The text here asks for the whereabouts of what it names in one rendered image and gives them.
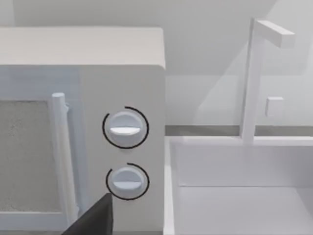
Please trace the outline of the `microwave oven door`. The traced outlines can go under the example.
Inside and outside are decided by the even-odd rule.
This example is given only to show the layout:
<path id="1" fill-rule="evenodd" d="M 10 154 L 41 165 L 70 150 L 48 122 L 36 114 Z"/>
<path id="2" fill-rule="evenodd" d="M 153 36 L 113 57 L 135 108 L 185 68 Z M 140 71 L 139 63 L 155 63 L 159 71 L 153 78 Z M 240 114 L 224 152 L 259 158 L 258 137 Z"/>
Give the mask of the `microwave oven door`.
<path id="1" fill-rule="evenodd" d="M 0 67 L 0 231 L 63 231 L 65 216 L 52 94 L 64 93 L 78 208 L 83 155 L 79 70 Z"/>

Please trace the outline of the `small white microwave knob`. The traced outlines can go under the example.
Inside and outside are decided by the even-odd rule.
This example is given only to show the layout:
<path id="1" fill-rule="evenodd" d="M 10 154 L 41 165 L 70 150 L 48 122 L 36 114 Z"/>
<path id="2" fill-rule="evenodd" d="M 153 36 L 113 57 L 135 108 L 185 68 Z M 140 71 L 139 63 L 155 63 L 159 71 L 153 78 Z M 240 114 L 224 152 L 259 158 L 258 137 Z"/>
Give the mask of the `small white microwave knob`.
<path id="1" fill-rule="evenodd" d="M 110 169 L 105 178 L 106 187 L 114 197 L 133 201 L 144 196 L 150 187 L 150 178 L 147 171 L 134 163 L 119 169 Z"/>

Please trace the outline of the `white sink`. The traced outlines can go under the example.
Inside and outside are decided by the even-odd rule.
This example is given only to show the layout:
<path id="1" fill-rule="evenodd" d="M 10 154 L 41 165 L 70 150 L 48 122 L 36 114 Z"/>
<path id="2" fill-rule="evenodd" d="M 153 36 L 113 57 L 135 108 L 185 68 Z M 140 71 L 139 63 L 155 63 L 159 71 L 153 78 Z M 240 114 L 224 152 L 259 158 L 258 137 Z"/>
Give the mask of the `white sink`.
<path id="1" fill-rule="evenodd" d="M 164 235 L 313 235 L 313 138 L 165 138 Z"/>

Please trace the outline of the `tall white tap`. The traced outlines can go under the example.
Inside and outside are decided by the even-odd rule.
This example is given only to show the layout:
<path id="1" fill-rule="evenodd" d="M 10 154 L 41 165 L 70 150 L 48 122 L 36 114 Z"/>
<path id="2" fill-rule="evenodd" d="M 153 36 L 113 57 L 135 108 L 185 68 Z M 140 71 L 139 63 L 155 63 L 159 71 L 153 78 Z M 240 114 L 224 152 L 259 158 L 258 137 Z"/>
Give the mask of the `tall white tap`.
<path id="1" fill-rule="evenodd" d="M 251 18 L 240 124 L 240 137 L 244 145 L 254 142 L 265 41 L 277 48 L 289 49 L 294 47 L 295 38 L 294 32 L 271 21 Z"/>

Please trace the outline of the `pale microwave oven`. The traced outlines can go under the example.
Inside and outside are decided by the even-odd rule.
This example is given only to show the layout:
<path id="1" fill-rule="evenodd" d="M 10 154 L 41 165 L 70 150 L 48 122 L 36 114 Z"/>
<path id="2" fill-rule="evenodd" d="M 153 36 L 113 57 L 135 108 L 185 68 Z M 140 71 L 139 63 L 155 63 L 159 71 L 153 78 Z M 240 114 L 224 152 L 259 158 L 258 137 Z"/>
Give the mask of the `pale microwave oven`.
<path id="1" fill-rule="evenodd" d="M 83 155 L 77 163 L 78 219 L 109 193 L 107 172 L 134 163 L 149 174 L 147 193 L 133 201 L 112 195 L 114 235 L 164 234 L 165 50 L 157 27 L 0 27 L 1 66 L 71 66 L 79 70 Z M 109 144 L 107 113 L 132 106 L 150 125 L 134 149 Z"/>

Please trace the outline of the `large white microwave knob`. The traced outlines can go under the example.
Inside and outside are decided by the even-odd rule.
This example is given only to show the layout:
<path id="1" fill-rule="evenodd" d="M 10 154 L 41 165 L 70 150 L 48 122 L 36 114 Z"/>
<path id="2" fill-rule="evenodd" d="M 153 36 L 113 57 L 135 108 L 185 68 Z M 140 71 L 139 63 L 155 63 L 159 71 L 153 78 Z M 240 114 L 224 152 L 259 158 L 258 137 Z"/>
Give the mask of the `large white microwave knob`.
<path id="1" fill-rule="evenodd" d="M 105 140 L 119 149 L 134 149 L 142 145 L 150 132 L 148 119 L 139 109 L 125 106 L 123 110 L 105 114 L 102 120 Z"/>

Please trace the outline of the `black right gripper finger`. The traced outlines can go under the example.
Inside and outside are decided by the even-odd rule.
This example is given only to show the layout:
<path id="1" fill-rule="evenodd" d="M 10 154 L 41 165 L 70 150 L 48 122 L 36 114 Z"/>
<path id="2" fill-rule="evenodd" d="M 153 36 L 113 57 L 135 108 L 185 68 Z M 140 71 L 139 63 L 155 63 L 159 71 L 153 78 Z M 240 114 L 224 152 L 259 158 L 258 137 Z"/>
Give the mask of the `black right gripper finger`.
<path id="1" fill-rule="evenodd" d="M 101 197 L 61 235 L 113 235 L 112 194 Z"/>

